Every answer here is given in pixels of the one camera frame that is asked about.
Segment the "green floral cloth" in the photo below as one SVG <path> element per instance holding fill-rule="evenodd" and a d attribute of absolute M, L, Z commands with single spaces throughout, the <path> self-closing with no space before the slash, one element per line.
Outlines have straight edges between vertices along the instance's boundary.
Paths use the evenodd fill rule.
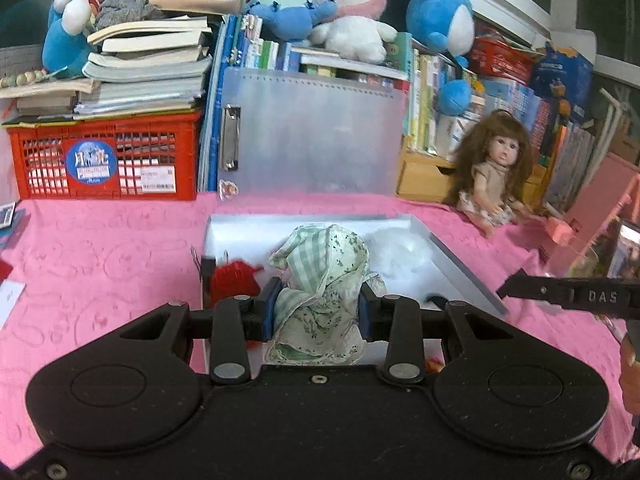
<path fill-rule="evenodd" d="M 362 357 L 366 343 L 354 323 L 360 286 L 367 282 L 385 294 L 382 279 L 369 271 L 364 241 L 338 225 L 307 224 L 293 231 L 270 264 L 289 269 L 291 279 L 276 300 L 265 361 L 334 365 Z"/>

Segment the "metal clip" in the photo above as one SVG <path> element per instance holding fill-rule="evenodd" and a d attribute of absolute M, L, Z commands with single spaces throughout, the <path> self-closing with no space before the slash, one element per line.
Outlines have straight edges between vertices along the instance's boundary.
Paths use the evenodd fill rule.
<path fill-rule="evenodd" d="M 220 139 L 220 171 L 238 170 L 238 146 L 240 138 L 240 107 L 225 105 L 222 115 Z"/>

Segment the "red yarn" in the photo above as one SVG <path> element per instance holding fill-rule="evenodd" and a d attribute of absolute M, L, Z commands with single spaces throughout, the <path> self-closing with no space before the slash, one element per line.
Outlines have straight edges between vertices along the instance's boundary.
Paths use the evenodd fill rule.
<path fill-rule="evenodd" d="M 260 286 L 255 281 L 255 273 L 264 267 L 253 267 L 242 260 L 233 260 L 228 264 L 216 267 L 209 282 L 210 308 L 215 308 L 216 303 L 225 298 L 239 295 L 257 296 L 260 294 Z M 249 348 L 260 343 L 249 341 Z"/>

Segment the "blue plush toy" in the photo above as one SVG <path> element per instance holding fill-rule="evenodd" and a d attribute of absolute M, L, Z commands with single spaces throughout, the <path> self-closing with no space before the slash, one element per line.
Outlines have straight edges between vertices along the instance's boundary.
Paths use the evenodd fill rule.
<path fill-rule="evenodd" d="M 249 0 L 244 12 L 262 18 L 262 22 L 280 40 L 301 43 L 318 23 L 325 22 L 338 11 L 338 5 L 327 0 Z"/>
<path fill-rule="evenodd" d="M 86 42 L 85 28 L 98 13 L 98 0 L 54 0 L 49 9 L 49 31 L 42 49 L 42 65 L 49 72 L 81 76 L 82 67 L 95 49 Z"/>
<path fill-rule="evenodd" d="M 466 68 L 463 57 L 475 39 L 473 9 L 469 0 L 411 0 L 406 12 L 406 30 L 428 49 L 449 52 Z M 471 87 L 456 80 L 438 92 L 438 109 L 450 116 L 462 115 L 471 102 Z"/>

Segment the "silver tray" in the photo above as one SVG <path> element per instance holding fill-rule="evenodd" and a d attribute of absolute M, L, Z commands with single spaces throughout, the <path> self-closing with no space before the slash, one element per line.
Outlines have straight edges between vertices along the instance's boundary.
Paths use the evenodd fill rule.
<path fill-rule="evenodd" d="M 476 276 L 438 238 L 412 215 L 397 216 L 300 216 L 300 215 L 212 215 L 209 217 L 202 255 L 215 258 L 217 262 L 241 258 L 252 265 L 265 265 L 270 254 L 277 250 L 299 225 L 324 223 L 338 224 L 367 237 L 380 229 L 402 228 L 419 234 L 428 242 L 431 265 L 422 278 L 430 294 L 439 294 L 448 300 L 463 300 L 492 314 L 504 318 L 507 309 L 500 299 L 476 278 Z M 399 286 L 385 280 L 387 292 L 394 294 Z M 437 308 L 433 304 L 422 304 L 423 308 Z M 425 341 L 426 351 L 438 353 L 439 342 Z M 206 362 L 209 351 L 206 345 Z M 369 345 L 359 364 L 382 362 L 386 343 Z M 252 372 L 257 372 L 262 362 L 259 349 L 251 352 Z"/>

